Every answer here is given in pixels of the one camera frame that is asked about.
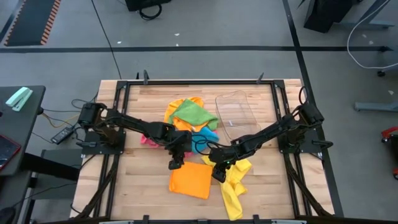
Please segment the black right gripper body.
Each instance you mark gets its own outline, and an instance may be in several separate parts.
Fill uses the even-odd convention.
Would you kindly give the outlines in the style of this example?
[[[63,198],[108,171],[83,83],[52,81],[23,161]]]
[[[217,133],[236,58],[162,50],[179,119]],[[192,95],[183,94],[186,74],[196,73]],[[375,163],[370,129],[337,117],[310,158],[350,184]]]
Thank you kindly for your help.
[[[214,163],[214,170],[228,169],[239,160],[241,150],[239,146],[221,146],[210,149],[210,161]]]

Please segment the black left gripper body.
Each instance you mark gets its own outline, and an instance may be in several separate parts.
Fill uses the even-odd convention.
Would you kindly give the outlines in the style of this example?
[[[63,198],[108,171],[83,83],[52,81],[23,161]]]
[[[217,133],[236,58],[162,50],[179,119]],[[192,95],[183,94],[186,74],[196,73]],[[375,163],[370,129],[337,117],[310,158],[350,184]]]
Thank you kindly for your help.
[[[166,150],[174,160],[183,160],[193,155],[192,133],[190,131],[172,131]]]

